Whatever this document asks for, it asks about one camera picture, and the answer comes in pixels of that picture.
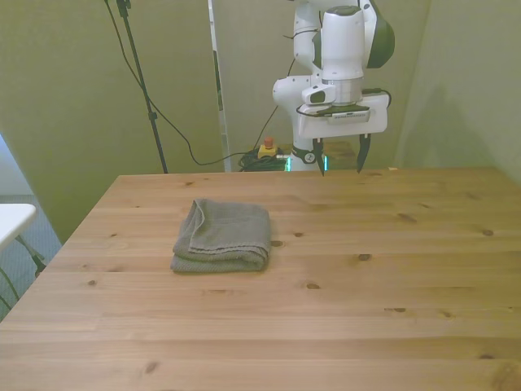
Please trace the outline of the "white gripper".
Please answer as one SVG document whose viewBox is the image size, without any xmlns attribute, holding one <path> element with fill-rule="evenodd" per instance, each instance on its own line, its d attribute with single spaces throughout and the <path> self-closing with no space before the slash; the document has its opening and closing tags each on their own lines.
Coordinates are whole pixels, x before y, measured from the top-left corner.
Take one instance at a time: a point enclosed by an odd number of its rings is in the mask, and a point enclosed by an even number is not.
<svg viewBox="0 0 521 391">
<path fill-rule="evenodd" d="M 313 138 L 313 154 L 321 175 L 325 175 L 322 138 L 359 135 L 357 172 L 363 170 L 370 151 L 371 134 L 387 128 L 388 93 L 366 94 L 349 107 L 300 105 L 296 109 L 297 129 L 302 138 Z"/>
</svg>

